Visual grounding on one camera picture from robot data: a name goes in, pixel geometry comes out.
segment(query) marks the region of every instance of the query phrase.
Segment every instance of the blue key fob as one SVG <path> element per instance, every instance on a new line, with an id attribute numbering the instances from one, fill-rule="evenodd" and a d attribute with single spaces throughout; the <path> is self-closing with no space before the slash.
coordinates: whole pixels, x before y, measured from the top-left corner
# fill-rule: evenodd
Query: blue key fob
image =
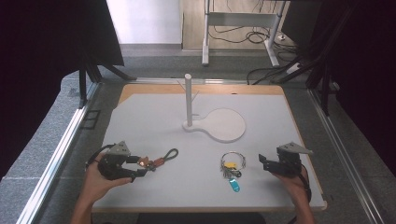
<path id="1" fill-rule="evenodd" d="M 240 190 L 238 182 L 234 178 L 231 178 L 228 180 L 230 182 L 231 188 L 233 188 L 233 191 L 238 192 Z"/>

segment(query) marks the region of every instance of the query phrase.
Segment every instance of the human arm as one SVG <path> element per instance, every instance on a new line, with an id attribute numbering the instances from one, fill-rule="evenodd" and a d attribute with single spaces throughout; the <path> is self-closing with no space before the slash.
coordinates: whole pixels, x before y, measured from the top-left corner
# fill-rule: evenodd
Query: human arm
<path id="1" fill-rule="evenodd" d="M 282 175 L 277 175 L 277 174 L 273 174 L 273 175 L 282 181 L 283 185 L 288 191 L 291 200 L 295 206 L 297 223 L 298 224 L 315 223 L 315 218 L 312 213 L 311 207 L 309 206 L 307 192 L 304 188 L 303 181 L 298 176 L 295 176 L 293 178 L 288 178 Z M 302 169 L 302 175 L 306 180 L 308 179 L 308 173 L 304 167 Z"/>
<path id="2" fill-rule="evenodd" d="M 71 219 L 72 224 L 91 223 L 93 204 L 104 197 L 110 189 L 131 183 L 132 181 L 131 177 L 116 180 L 105 179 L 98 170 L 98 161 L 102 159 L 103 155 L 99 154 L 87 168 L 81 193 L 78 196 Z"/>

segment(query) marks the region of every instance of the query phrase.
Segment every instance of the metal frame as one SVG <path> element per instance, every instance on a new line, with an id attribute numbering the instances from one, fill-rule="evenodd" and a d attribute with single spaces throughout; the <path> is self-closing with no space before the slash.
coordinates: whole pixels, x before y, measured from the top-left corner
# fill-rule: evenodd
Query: metal frame
<path id="1" fill-rule="evenodd" d="M 381 215 L 378 212 L 377 205 L 373 197 L 371 196 L 369 190 L 366 188 L 361 175 L 353 164 L 352 159 L 350 159 L 347 149 L 344 146 L 338 132 L 335 130 L 332 125 L 332 120 L 325 112 L 321 109 L 321 103 L 319 100 L 318 93 L 313 90 L 308 90 L 308 94 L 311 97 L 313 104 L 318 112 L 318 115 L 323 123 L 324 128 L 326 129 L 327 134 L 334 145 L 335 151 L 340 159 L 340 162 L 343 164 L 344 169 L 346 170 L 346 175 L 348 176 L 352 187 L 356 191 L 359 200 L 361 201 L 361 206 L 366 212 L 367 217 L 370 219 L 371 223 L 384 223 Z"/>
<path id="2" fill-rule="evenodd" d="M 97 83 L 92 83 L 89 91 L 88 91 L 88 98 L 91 99 L 93 95 L 96 93 L 98 89 Z M 59 171 L 59 168 L 64 161 L 64 156 L 67 153 L 73 137 L 75 136 L 79 125 L 82 122 L 85 114 L 87 113 L 88 107 L 90 103 L 87 103 L 82 108 L 77 109 L 73 118 L 71 119 L 69 125 L 67 126 L 64 135 L 59 142 L 58 146 L 56 147 L 54 153 L 52 154 L 51 159 L 49 160 L 49 164 L 45 169 L 43 175 L 40 177 L 37 185 L 35 186 L 35 190 L 30 196 L 29 201 L 23 208 L 20 217 L 18 218 L 17 223 L 32 223 L 35 219 L 35 215 L 40 209 L 42 203 L 47 196 L 47 193 L 52 185 L 52 182 Z"/>
<path id="3" fill-rule="evenodd" d="M 281 6 L 276 14 L 261 13 L 228 13 L 228 12 L 210 12 L 210 0 L 205 0 L 205 32 L 204 43 L 202 46 L 202 65 L 209 65 L 209 25 L 213 26 L 250 26 L 250 27 L 267 27 L 273 29 L 270 38 L 264 41 L 268 56 L 270 57 L 273 67 L 279 66 L 279 62 L 273 50 L 273 44 L 279 27 L 282 13 L 286 1 L 282 1 Z"/>
<path id="4" fill-rule="evenodd" d="M 129 81 L 127 83 L 135 83 L 135 84 L 178 84 L 177 80 L 174 78 L 138 78 L 134 81 Z M 234 84 L 234 85 L 245 85 L 246 82 L 244 80 L 225 80 L 225 79 L 194 79 L 193 84 Z M 98 83 L 92 83 L 88 90 L 88 97 L 92 99 L 95 93 L 98 91 Z M 323 123 L 323 126 L 326 129 L 334 147 L 337 155 L 341 163 L 346 170 L 346 174 L 349 177 L 349 180 L 356 191 L 358 198 L 361 201 L 361 205 L 366 212 L 367 217 L 370 219 L 371 223 L 384 223 L 381 215 L 378 212 L 377 205 L 373 197 L 371 196 L 368 189 L 365 187 L 362 178 L 354 166 L 352 160 L 349 158 L 347 154 L 347 150 L 344 144 L 341 141 L 337 131 L 332 125 L 331 119 L 323 112 L 320 107 L 320 100 L 316 91 L 307 90 L 311 100 L 318 112 L 318 115 Z M 71 119 L 64 136 L 62 137 L 60 143 L 58 144 L 55 152 L 53 153 L 49 164 L 47 165 L 46 170 L 43 175 L 40 177 L 35 190 L 33 191 L 29 201 L 25 205 L 17 223 L 32 223 L 35 219 L 35 215 L 38 213 L 42 203 L 47 196 L 47 193 L 51 187 L 51 184 L 59 171 L 59 168 L 64 160 L 64 156 L 67 153 L 74 136 L 84 118 L 85 114 L 88 111 L 92 101 L 88 101 L 86 105 L 84 105 L 81 109 L 76 110 L 75 115 Z"/>

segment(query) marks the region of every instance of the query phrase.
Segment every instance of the white board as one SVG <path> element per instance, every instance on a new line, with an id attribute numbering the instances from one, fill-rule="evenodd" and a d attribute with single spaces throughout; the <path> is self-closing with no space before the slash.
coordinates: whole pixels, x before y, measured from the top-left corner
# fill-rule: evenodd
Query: white board
<path id="1" fill-rule="evenodd" d="M 293 208 L 281 182 L 262 169 L 259 153 L 278 161 L 276 147 L 294 142 L 302 145 L 298 130 L 283 95 L 199 94 L 195 114 L 207 115 L 217 108 L 231 108 L 246 122 L 246 132 L 233 143 L 220 143 L 206 133 L 185 132 L 184 94 L 134 94 L 112 113 L 103 145 L 125 141 L 133 155 L 155 160 L 171 148 L 178 156 L 154 173 L 138 177 L 134 183 L 112 189 L 94 205 L 94 211 L 131 212 L 218 212 L 268 211 Z M 242 153 L 247 167 L 234 192 L 220 171 L 221 156 L 229 151 Z M 307 167 L 312 189 L 311 206 L 324 208 L 310 162 Z M 136 169 L 136 165 L 124 165 Z"/>

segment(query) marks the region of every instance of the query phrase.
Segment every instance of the desk leg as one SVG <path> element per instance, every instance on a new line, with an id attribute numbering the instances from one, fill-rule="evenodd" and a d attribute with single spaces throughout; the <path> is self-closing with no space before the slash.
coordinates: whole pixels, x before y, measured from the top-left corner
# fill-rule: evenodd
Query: desk leg
<path id="1" fill-rule="evenodd" d="M 205 0 L 205 32 L 204 32 L 204 43 L 202 45 L 202 65 L 209 65 L 209 7 L 210 0 Z"/>
<path id="2" fill-rule="evenodd" d="M 276 55 L 273 50 L 273 44 L 274 44 L 277 28 L 279 27 L 280 20 L 282 19 L 282 13 L 283 13 L 283 9 L 285 8 L 285 5 L 286 5 L 286 1 L 282 1 L 282 5 L 280 6 L 279 11 L 276 13 L 270 38 L 264 41 L 265 47 L 267 48 L 268 56 L 270 57 L 273 67 L 279 66 L 279 62 L 277 61 Z"/>

